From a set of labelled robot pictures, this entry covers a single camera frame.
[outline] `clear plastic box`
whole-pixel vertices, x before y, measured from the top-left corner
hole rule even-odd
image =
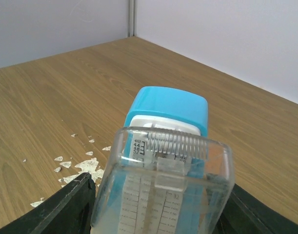
[[[91,234],[211,234],[234,186],[231,149],[179,131],[115,136]]]

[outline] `white wall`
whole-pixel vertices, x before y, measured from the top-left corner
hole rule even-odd
[[[138,0],[136,33],[298,103],[298,0]]]
[[[0,0],[0,67],[127,37],[128,0]]]

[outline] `blue cap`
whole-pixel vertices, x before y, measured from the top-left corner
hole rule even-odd
[[[165,117],[196,126],[207,137],[208,104],[205,98],[180,89],[148,86],[138,92],[126,116],[128,127],[134,116]]]

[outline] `wooden desk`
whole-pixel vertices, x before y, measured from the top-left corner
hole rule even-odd
[[[102,148],[147,85],[204,96],[209,137],[232,147],[237,184],[298,224],[298,105],[128,38],[0,69],[0,227],[59,190],[87,151],[104,168]],[[58,156],[73,166],[54,172]]]

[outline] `torn paper fragment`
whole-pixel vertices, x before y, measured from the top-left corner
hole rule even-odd
[[[57,167],[56,169],[54,169],[55,172],[60,172],[61,171],[61,167]]]
[[[82,172],[89,172],[93,173],[95,172],[99,162],[97,161],[97,158],[94,157],[91,160],[86,160],[84,162],[81,162],[77,165],[75,165],[76,168],[81,168]]]
[[[62,161],[62,160],[63,160],[62,156],[55,158],[55,161]]]
[[[97,180],[98,178],[102,178],[102,177],[103,177],[104,170],[99,169],[99,170],[97,170],[96,172],[91,172],[90,174],[91,174],[91,178],[92,178],[92,180],[93,180],[94,182],[96,182],[96,180]]]
[[[104,151],[110,151],[111,150],[111,146],[104,147],[102,150],[104,150]]]
[[[69,161],[69,162],[61,162],[60,165],[62,167],[65,167],[65,168],[70,168],[71,165],[72,165],[72,162],[71,161]]]
[[[89,152],[86,153],[86,155],[92,156],[92,155],[94,155],[94,152],[89,151]]]
[[[39,206],[41,203],[44,202],[43,200],[44,200],[44,197],[42,197],[42,198],[40,199],[40,201],[33,202],[33,203],[31,203],[30,205],[31,205],[32,207],[37,207],[37,206]]]
[[[79,174],[70,175],[68,177],[63,177],[63,181],[68,184],[69,182],[71,182],[73,179],[75,179],[78,176],[79,176]]]

